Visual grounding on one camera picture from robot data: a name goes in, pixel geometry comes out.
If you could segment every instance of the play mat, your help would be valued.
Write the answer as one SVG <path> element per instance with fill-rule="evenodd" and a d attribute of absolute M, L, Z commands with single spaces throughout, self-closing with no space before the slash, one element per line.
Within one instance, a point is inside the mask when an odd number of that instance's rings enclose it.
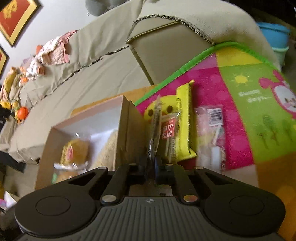
<path fill-rule="evenodd" d="M 149 120 L 160 95 L 163 113 L 173 112 L 177 87 L 191 80 L 193 108 L 223 106 L 226 168 L 256 165 L 259 186 L 286 206 L 279 233 L 296 240 L 296 96 L 282 73 L 245 46 L 226 42 L 196 56 L 135 105 Z"/>

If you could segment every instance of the cardboard box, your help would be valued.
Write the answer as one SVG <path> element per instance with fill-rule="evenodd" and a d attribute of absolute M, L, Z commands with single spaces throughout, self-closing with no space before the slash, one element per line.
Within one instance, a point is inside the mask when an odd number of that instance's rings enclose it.
<path fill-rule="evenodd" d="M 53 126 L 39 162 L 35 189 L 51 185 L 54 163 L 59 163 L 64 145 L 80 136 L 90 137 L 88 161 L 99 155 L 109 135 L 118 130 L 113 169 L 138 162 L 146 152 L 146 124 L 132 102 L 123 95 L 95 105 Z"/>

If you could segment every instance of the blue container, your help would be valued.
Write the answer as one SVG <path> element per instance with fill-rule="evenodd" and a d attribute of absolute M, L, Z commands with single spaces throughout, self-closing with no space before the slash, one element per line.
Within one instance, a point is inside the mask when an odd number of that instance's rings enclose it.
<path fill-rule="evenodd" d="M 290 30 L 285 26 L 258 22 L 260 30 L 273 48 L 286 48 L 288 46 Z"/>

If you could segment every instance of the yellow snack package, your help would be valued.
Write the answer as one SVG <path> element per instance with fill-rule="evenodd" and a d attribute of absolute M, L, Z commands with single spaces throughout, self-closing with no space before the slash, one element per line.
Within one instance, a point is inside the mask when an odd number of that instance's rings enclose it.
<path fill-rule="evenodd" d="M 176 156 L 177 161 L 196 157 L 196 124 L 192 109 L 191 85 L 194 80 L 177 88 L 177 110 L 180 112 Z"/>
<path fill-rule="evenodd" d="M 84 164 L 87 157 L 89 142 L 79 138 L 69 141 L 63 148 L 61 164 Z"/>

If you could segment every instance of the clear plastic package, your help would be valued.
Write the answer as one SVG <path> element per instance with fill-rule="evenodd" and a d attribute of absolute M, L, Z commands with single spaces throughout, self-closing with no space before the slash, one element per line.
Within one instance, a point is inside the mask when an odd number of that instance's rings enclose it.
<path fill-rule="evenodd" d="M 64 145 L 60 163 L 54 163 L 53 184 L 85 173 L 88 169 L 89 138 L 78 133 L 74 136 Z"/>
<path fill-rule="evenodd" d="M 161 135 L 157 154 L 167 163 L 177 162 L 176 138 L 179 115 L 180 112 L 176 112 L 161 117 Z"/>
<path fill-rule="evenodd" d="M 61 164 L 54 164 L 54 174 L 52 176 L 52 184 L 56 184 L 65 181 L 69 178 L 78 176 L 86 172 L 86 167 L 82 165 L 80 168 L 71 165 L 64 166 Z"/>
<path fill-rule="evenodd" d="M 225 131 L 223 106 L 202 106 L 197 114 L 196 166 L 221 173 L 225 170 Z"/>
<path fill-rule="evenodd" d="M 146 174 L 148 177 L 153 177 L 154 165 L 155 165 L 155 155 L 158 149 L 160 133 L 161 133 L 161 101 L 160 96 L 157 97 L 153 116 L 151 120 L 151 129 L 150 129 L 150 140 L 148 148 L 148 162 L 146 167 Z"/>

